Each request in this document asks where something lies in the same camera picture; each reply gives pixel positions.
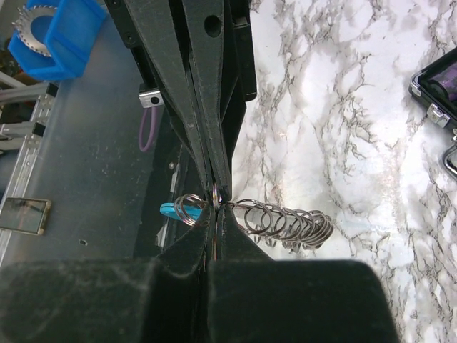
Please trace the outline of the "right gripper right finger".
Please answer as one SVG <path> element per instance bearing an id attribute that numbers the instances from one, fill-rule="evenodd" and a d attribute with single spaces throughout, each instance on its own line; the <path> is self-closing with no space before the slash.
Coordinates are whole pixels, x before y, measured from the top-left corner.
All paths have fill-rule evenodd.
<path id="1" fill-rule="evenodd" d="M 397 342 L 386 295 L 369 265 L 351 259 L 275 261 L 225 247 L 238 227 L 208 211 L 210 342 Z"/>

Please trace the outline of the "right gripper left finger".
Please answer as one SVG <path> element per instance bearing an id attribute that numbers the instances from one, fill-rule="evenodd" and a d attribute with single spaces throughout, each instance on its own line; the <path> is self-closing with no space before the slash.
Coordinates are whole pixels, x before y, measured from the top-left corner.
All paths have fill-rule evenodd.
<path id="1" fill-rule="evenodd" d="M 204 342 L 213 212 L 153 258 L 49 261 L 1 270 L 3 342 Z"/>

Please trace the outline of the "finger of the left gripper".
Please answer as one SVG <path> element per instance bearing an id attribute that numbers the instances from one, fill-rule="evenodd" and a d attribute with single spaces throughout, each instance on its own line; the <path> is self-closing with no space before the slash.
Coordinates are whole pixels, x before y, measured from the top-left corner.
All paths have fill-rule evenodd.
<path id="1" fill-rule="evenodd" d="M 231 198 L 231 177 L 221 127 L 224 3 L 183 1 L 189 34 L 192 115 L 186 131 L 204 191 Z"/>
<path id="2" fill-rule="evenodd" d="M 182 1 L 127 1 L 126 7 L 153 65 L 172 124 L 195 161 L 207 195 L 211 163 L 191 70 L 191 42 Z"/>

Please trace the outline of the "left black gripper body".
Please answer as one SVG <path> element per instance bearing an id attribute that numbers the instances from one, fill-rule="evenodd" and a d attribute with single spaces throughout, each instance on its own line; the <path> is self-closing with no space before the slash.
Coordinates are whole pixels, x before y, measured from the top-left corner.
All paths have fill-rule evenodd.
<path id="1" fill-rule="evenodd" d="M 127 49 L 134 56 L 143 81 L 142 90 L 160 91 L 153 65 L 126 7 L 127 1 L 106 1 L 105 5 Z M 256 98 L 256 72 L 249 13 L 250 1 L 224 3 L 224 49 L 221 77 L 221 111 L 244 106 Z"/>

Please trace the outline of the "blue silver carabiner keyring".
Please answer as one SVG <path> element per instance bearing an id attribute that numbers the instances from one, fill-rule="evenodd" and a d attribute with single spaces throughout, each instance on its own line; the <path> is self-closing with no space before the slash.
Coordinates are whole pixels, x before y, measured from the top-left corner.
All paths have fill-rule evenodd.
<path id="1" fill-rule="evenodd" d="M 193 226 L 206 203 L 196 194 L 185 194 L 174 202 L 162 204 L 159 211 L 166 217 Z M 254 236 L 255 242 L 264 240 L 270 247 L 280 242 L 292 251 L 318 249 L 334 231 L 331 218 L 322 211 L 290 209 L 251 198 L 224 202 L 216 185 L 213 185 L 211 203 L 216 214 L 222 205 L 226 205 L 235 217 L 235 227 Z"/>

